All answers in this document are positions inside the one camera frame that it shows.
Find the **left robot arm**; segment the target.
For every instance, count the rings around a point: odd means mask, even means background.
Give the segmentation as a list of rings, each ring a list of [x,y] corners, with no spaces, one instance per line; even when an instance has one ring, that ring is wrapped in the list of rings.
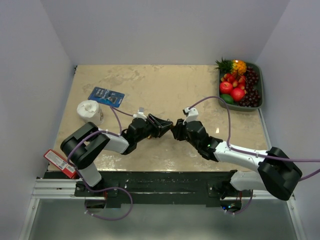
[[[99,196],[104,190],[104,184],[94,160],[102,151],[128,155],[137,148],[140,141],[149,137],[160,138],[173,125],[170,120],[148,114],[147,117],[134,117],[128,127],[116,135],[88,122],[63,140],[60,149],[86,182],[86,191],[92,196]]]

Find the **large brass padlock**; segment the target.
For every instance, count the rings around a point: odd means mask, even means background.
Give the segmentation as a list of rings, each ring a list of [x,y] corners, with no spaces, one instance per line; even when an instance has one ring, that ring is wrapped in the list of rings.
[[[175,124],[173,122],[170,123],[170,130],[172,130],[175,127]]]

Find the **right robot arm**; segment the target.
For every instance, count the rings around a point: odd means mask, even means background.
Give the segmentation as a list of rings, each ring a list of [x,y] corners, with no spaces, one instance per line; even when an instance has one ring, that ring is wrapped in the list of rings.
[[[171,132],[176,140],[190,143],[206,160],[231,163],[248,170],[236,171],[223,183],[227,196],[233,197],[243,190],[261,190],[287,201],[302,177],[302,171],[280,148],[235,150],[226,141],[210,136],[200,121],[178,119]]]

